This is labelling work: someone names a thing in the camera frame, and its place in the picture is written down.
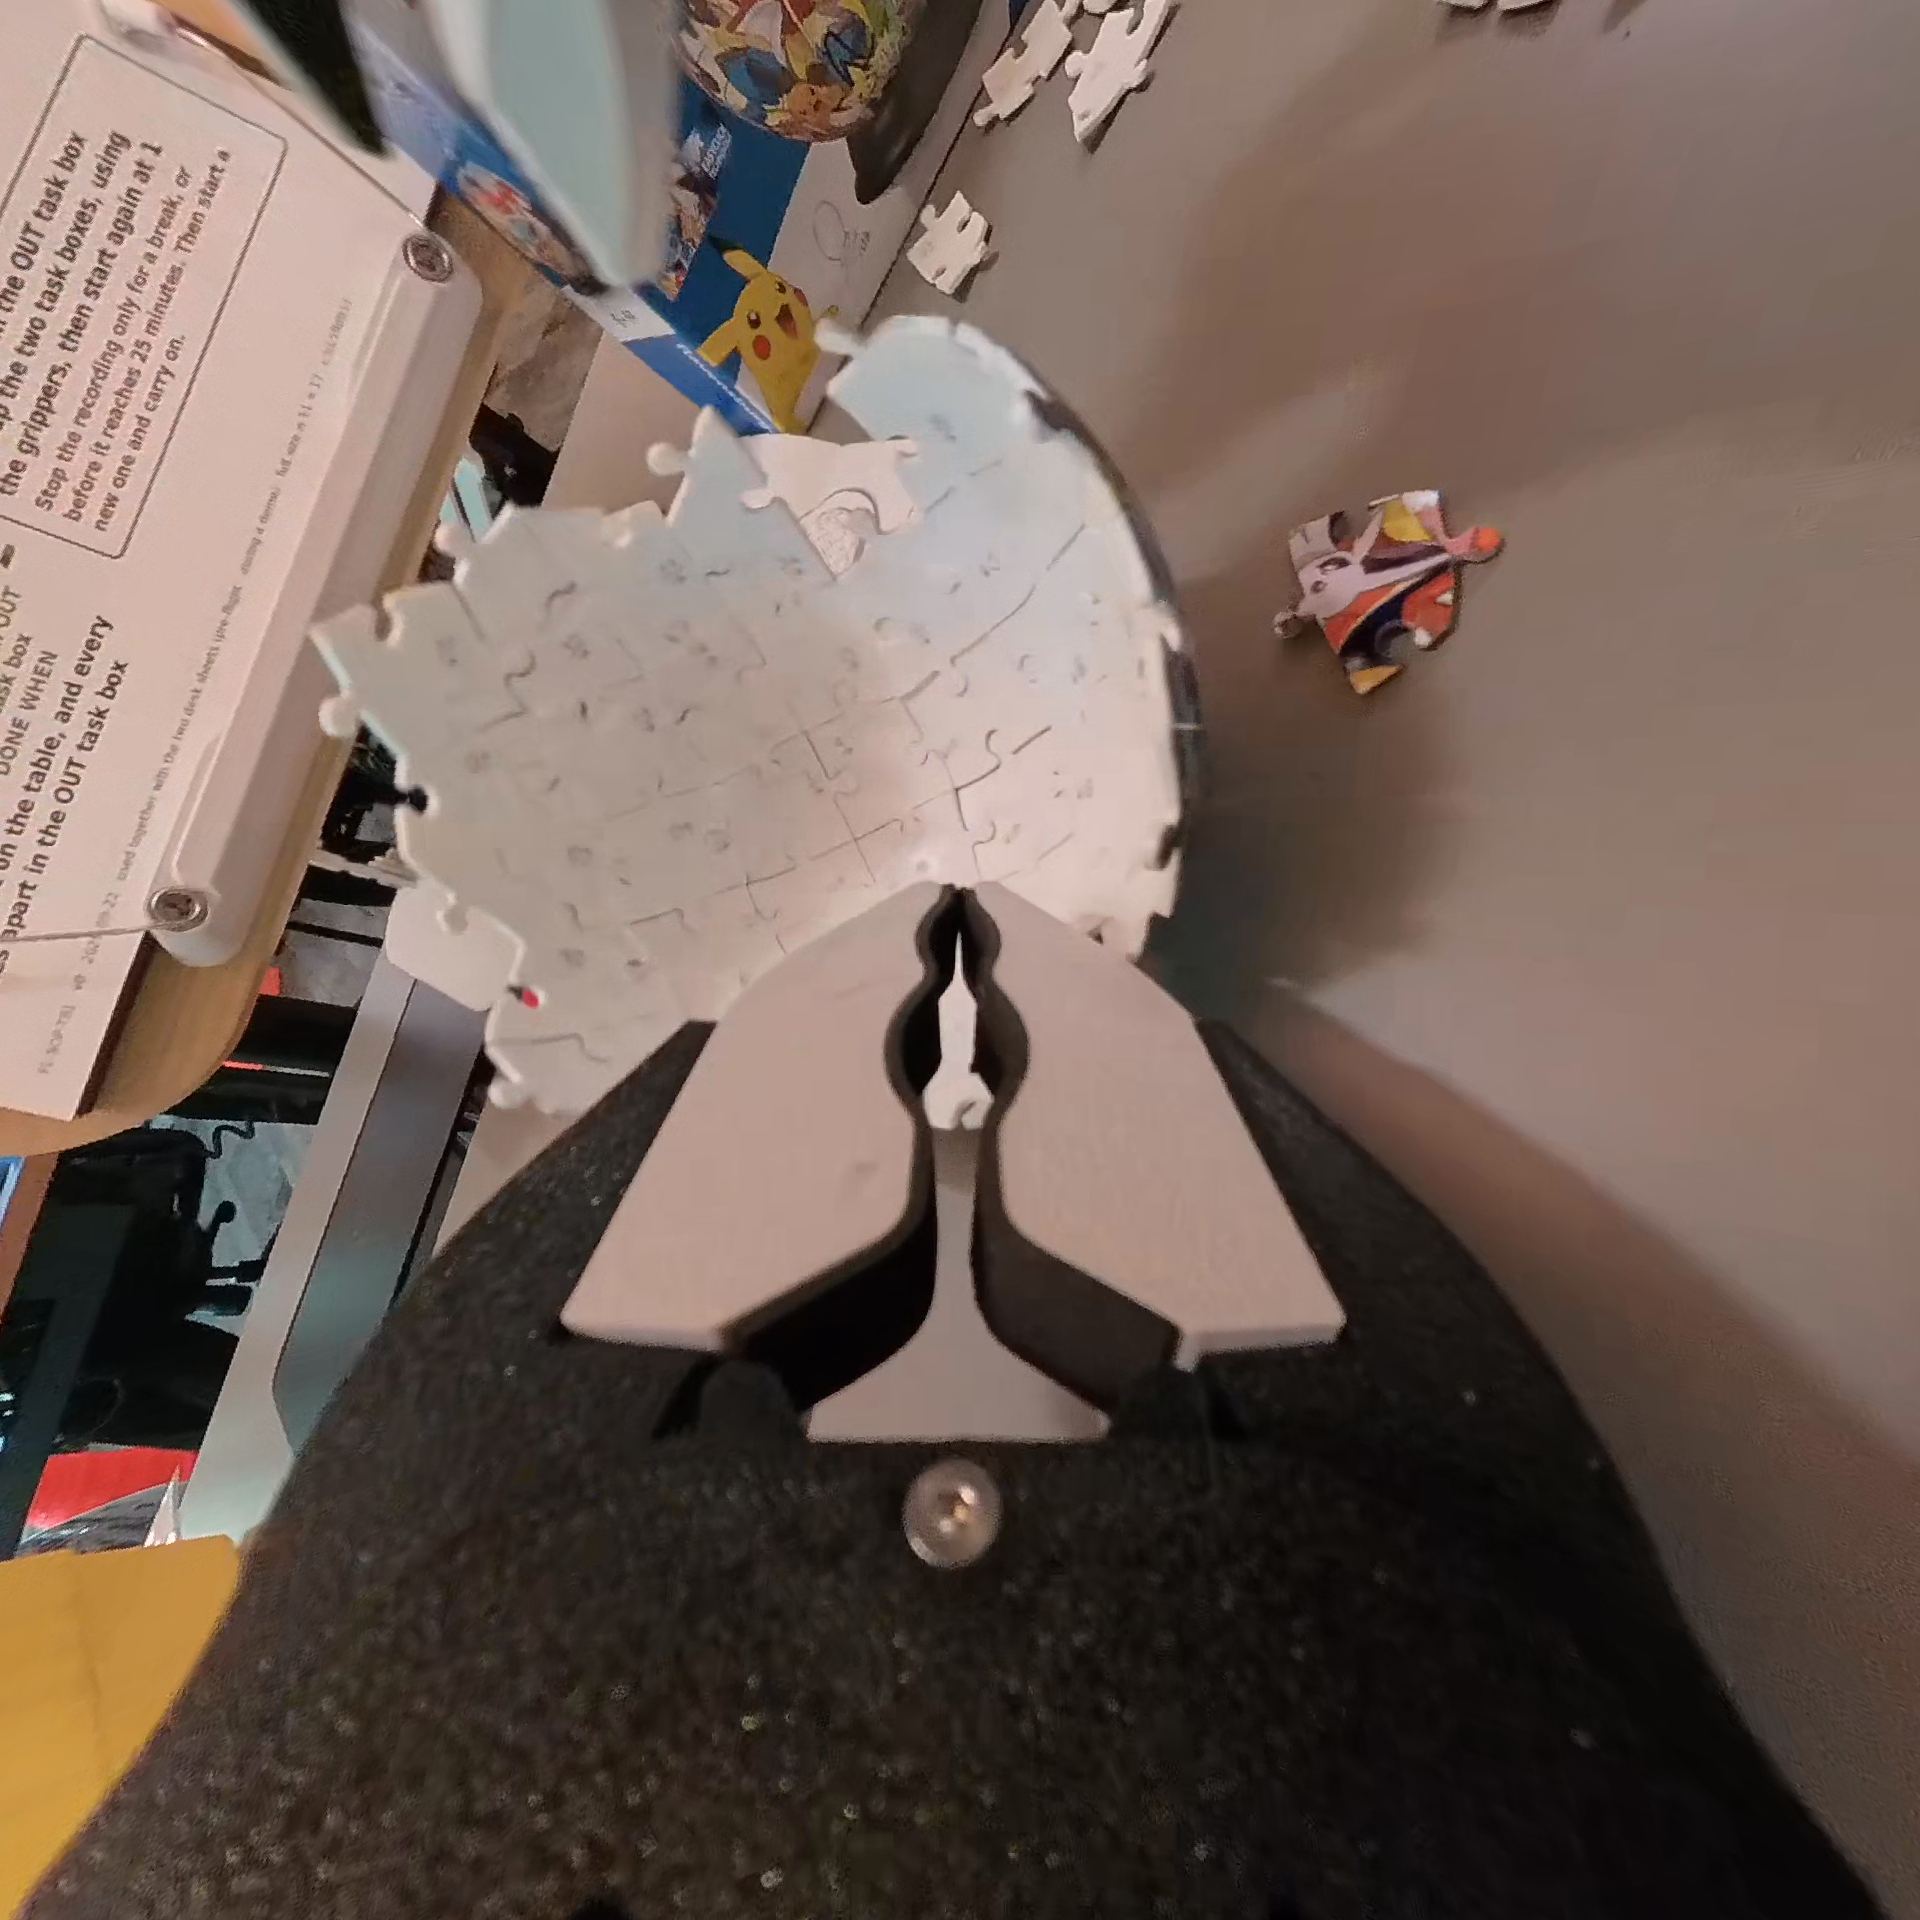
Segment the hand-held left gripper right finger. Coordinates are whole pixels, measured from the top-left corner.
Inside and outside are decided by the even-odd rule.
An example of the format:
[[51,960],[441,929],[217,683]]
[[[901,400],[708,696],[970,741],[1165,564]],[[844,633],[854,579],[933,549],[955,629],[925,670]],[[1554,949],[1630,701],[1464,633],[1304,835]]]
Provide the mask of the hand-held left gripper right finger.
[[1165,1369],[1336,1341],[1344,1307],[1186,1008],[1003,884],[965,897],[965,960],[996,1341],[1097,1412]]

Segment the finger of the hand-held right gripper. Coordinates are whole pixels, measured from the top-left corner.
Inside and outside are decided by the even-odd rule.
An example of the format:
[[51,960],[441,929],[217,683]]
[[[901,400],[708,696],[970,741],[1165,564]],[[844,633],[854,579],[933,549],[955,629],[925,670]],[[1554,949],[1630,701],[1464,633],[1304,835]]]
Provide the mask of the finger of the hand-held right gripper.
[[413,5],[413,157],[531,201],[593,281],[626,295],[668,253],[681,129],[681,9],[668,1]]

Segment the wooden instruction board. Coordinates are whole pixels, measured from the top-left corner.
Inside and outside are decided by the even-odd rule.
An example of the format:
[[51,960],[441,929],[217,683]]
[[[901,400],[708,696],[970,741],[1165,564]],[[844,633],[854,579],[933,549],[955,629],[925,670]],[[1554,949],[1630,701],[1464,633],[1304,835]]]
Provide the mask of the wooden instruction board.
[[[259,73],[248,54],[234,49],[229,35],[203,29],[193,5],[157,6],[149,17],[137,17],[137,9],[104,6],[116,29],[155,44],[206,46],[315,109],[300,91]],[[323,109],[318,117],[321,127],[353,157],[373,157],[332,127]],[[122,1023],[112,1031],[99,1095],[82,1116],[61,1121],[4,1108],[8,1156],[56,1153],[157,1116],[219,1063],[248,1016],[293,900],[300,862],[318,840],[330,781],[345,758],[345,748],[332,744],[321,726],[332,678],[308,633],[324,617],[413,581],[486,384],[497,299],[484,279],[428,211],[422,233],[406,246],[406,255],[432,281],[458,270],[462,284],[470,285],[468,323],[437,324],[412,367],[400,373],[400,422],[418,468],[402,478],[397,460],[379,462],[353,513],[350,551],[330,575],[321,614],[307,627],[272,731],[224,743],[212,769],[219,789],[209,798],[209,824],[180,843],[187,862],[206,862],[206,876],[221,884],[219,896],[206,900],[186,889],[155,896],[153,915],[163,916],[163,936],[136,973]]]

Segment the printed instruction sheet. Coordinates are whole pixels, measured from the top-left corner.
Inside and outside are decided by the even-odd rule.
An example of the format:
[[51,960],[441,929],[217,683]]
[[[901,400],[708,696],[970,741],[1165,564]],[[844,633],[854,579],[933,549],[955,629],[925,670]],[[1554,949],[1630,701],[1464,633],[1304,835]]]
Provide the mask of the printed instruction sheet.
[[61,1121],[473,299],[406,255],[422,168],[206,46],[4,5],[2,83],[2,1093]]

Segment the partly built puzzle ball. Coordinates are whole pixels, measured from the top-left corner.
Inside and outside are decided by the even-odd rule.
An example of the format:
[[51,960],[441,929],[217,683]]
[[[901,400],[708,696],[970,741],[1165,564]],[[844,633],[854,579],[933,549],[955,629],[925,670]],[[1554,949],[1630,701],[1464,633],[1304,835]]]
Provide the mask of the partly built puzzle ball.
[[701,411],[652,455],[665,507],[505,510],[450,581],[312,633],[324,731],[410,798],[397,966],[482,1012],[500,1108],[586,1112],[914,881],[1126,958],[1173,915],[1197,696],[1149,526],[986,331],[851,349],[862,439]]

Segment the orange printed loose puzzle piece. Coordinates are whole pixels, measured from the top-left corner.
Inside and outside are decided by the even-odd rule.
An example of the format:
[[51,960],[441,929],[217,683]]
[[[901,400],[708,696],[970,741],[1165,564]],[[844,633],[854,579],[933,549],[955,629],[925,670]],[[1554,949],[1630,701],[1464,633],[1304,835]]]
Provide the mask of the orange printed loose puzzle piece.
[[1494,526],[1452,531],[1436,489],[1373,499],[1366,513],[1301,520],[1286,533],[1299,589],[1272,630],[1280,640],[1321,633],[1348,688],[1371,694],[1402,673],[1406,653],[1449,640],[1464,571],[1501,553]]

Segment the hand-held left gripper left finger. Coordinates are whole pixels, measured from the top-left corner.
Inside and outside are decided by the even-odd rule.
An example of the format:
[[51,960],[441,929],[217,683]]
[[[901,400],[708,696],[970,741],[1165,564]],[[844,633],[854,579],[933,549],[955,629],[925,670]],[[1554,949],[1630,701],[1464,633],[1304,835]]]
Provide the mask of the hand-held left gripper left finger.
[[933,1297],[933,1150],[955,886],[924,880],[787,956],[707,1038],[566,1296],[572,1336],[745,1359],[818,1406]]

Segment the blue puzzle box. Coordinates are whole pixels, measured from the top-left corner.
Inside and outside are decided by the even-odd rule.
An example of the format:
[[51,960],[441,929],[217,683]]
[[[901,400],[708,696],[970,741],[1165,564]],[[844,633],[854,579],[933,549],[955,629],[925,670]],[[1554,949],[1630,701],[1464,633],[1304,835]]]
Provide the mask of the blue puzzle box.
[[818,324],[862,323],[1022,5],[683,5],[656,277],[619,288],[452,83],[426,5],[344,5],[389,142],[613,340],[740,433],[803,433]]

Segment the yellow plastic bin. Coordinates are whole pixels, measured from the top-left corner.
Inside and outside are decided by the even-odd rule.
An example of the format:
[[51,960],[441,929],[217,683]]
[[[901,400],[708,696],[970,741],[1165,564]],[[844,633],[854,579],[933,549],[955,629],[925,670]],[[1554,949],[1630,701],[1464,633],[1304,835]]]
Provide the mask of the yellow plastic bin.
[[153,1736],[237,1568],[227,1535],[2,1566],[2,1916]]

